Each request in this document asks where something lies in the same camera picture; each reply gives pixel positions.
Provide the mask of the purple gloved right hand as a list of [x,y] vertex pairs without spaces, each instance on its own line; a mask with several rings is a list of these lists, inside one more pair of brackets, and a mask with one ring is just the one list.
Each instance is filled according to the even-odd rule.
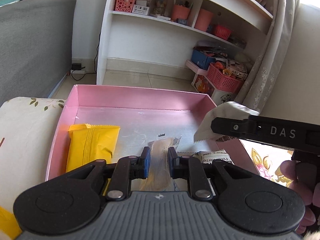
[[319,183],[318,167],[310,163],[286,160],[280,165],[281,173],[292,180],[289,188],[295,191],[305,204],[305,215],[297,233],[305,239],[319,239]]

